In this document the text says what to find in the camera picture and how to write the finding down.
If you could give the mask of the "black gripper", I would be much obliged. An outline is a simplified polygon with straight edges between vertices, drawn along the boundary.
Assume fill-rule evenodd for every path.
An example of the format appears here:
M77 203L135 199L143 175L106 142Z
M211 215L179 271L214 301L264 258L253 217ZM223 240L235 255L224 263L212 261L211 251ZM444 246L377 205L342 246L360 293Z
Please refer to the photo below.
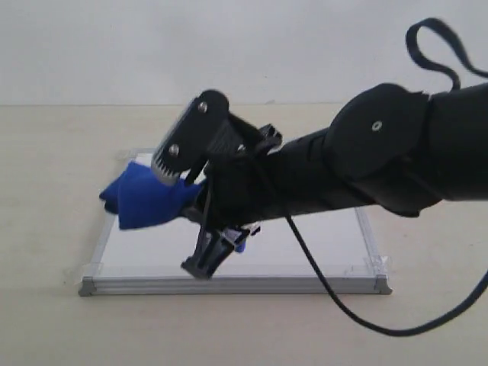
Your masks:
M228 226L284 217L284 184L290 177L288 152L253 155L238 152L212 161L194 205L204 212L193 254L181 268L198 280L209 280L239 246L239 231Z

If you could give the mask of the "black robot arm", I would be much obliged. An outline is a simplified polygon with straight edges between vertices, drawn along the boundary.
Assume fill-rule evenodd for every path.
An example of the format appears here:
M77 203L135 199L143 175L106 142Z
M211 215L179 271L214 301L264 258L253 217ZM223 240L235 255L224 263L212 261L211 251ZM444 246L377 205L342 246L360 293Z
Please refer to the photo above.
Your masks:
M236 245L226 228L370 205L417 217L439 201L486 198L487 86L426 95L382 84L276 152L245 141L212 161L196 203L201 233L182 266L211 278Z

